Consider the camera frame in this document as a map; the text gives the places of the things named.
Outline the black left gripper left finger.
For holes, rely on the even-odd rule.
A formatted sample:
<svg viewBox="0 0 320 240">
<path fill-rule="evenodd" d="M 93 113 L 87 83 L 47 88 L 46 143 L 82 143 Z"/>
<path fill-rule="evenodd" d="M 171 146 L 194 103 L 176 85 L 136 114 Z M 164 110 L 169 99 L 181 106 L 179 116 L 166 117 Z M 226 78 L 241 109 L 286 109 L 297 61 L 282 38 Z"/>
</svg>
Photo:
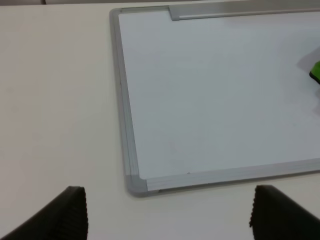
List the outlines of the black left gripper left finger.
<svg viewBox="0 0 320 240">
<path fill-rule="evenodd" d="M 2 240 L 86 240 L 88 212 L 86 191 L 69 186 Z"/>
</svg>

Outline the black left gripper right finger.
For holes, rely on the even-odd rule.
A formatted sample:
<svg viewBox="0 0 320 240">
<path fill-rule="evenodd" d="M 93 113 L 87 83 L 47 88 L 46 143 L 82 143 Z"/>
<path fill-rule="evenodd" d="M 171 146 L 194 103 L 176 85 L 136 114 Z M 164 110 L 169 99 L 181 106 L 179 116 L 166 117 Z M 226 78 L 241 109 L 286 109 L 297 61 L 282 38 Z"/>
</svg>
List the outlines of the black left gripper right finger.
<svg viewBox="0 0 320 240">
<path fill-rule="evenodd" d="M 255 240 L 320 238 L 320 219 L 272 185 L 255 187 L 249 227 Z"/>
</svg>

